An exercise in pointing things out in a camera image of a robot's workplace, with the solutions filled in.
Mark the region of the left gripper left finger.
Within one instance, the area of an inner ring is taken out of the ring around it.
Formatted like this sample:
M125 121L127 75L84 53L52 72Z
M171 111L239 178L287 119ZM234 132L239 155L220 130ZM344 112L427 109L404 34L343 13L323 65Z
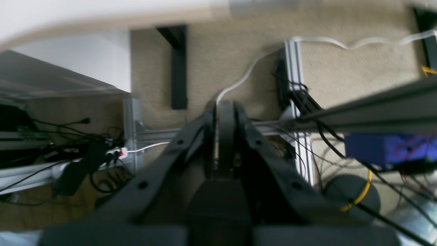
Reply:
M183 171L199 151L213 143L216 105L206 105L200 117L178 131L162 154L91 216L104 222L136 221L154 203L173 171Z

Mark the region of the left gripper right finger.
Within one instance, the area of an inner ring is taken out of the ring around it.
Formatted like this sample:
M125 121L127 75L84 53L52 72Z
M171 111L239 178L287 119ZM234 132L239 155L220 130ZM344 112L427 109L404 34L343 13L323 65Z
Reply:
M342 213L282 159L236 103L241 183L254 216L267 224L341 224Z

